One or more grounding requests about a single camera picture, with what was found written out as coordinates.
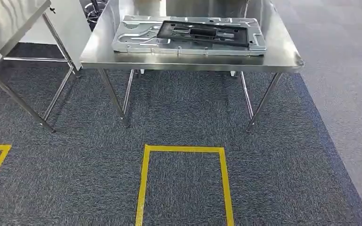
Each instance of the gray floor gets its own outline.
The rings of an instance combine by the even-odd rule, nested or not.
[[[3,64],[43,112],[66,67]],[[109,71],[125,90],[127,71]],[[246,73],[256,107],[271,76]],[[96,71],[71,81],[47,133],[0,91],[0,224],[135,222],[143,144],[222,146],[237,224],[362,224],[356,192],[299,74],[284,76],[248,134],[240,81],[224,72],[146,71],[121,126]],[[218,156],[153,153],[144,222],[225,224]]]
[[[302,77],[362,197],[362,0],[273,0]]]

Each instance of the metal tray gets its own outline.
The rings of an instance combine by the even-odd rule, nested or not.
[[[249,47],[235,47],[156,37],[163,21],[183,21],[247,28]],[[192,55],[259,56],[266,52],[260,26],[254,18],[125,16],[112,42],[114,51]]]

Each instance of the stainless steel table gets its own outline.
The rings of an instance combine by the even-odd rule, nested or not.
[[[264,56],[197,56],[114,52],[111,43],[124,15],[142,16],[204,16],[256,18],[261,26],[267,51]],[[93,31],[82,55],[83,68],[96,68],[117,108],[128,126],[125,111],[128,105],[134,69],[239,71],[245,93],[250,123],[257,120],[282,73],[294,73],[304,66],[289,33],[270,0],[110,0]],[[124,104],[118,102],[104,69],[131,69]],[[259,107],[252,109],[243,71],[275,72]]]
[[[0,0],[0,61],[25,60],[25,61],[48,61],[67,62],[70,66],[68,73],[63,79],[59,89],[53,97],[43,117],[39,116],[16,92],[0,79],[0,88],[9,94],[24,110],[35,118],[42,126],[54,132],[54,129],[46,122],[53,106],[55,105],[63,87],[71,74],[77,74],[76,67],[71,60],[66,48],[56,33],[45,11],[49,8],[49,0]],[[64,59],[51,58],[16,58],[5,57],[12,48],[20,41],[25,33],[32,27],[39,17],[43,17],[47,27],[55,38]]]

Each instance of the carpet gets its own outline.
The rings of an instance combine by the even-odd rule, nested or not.
[[[0,76],[39,113],[67,67],[4,63]],[[109,70],[123,102],[129,71]],[[145,71],[124,128],[95,70],[71,79],[50,134],[0,90],[0,224],[135,223],[143,146],[225,148],[234,219],[247,224],[362,224],[362,201],[299,74],[279,81],[247,133],[239,79],[229,72]],[[246,73],[256,108],[269,73]],[[144,223],[226,223],[219,159],[152,153]]]

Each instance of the table top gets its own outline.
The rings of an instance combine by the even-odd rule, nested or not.
[[[264,56],[200,56],[114,52],[111,43],[125,15],[256,18]],[[83,68],[296,72],[304,65],[270,0],[109,0],[82,55]]]
[[[0,0],[0,54],[9,53],[49,5],[50,0]]]

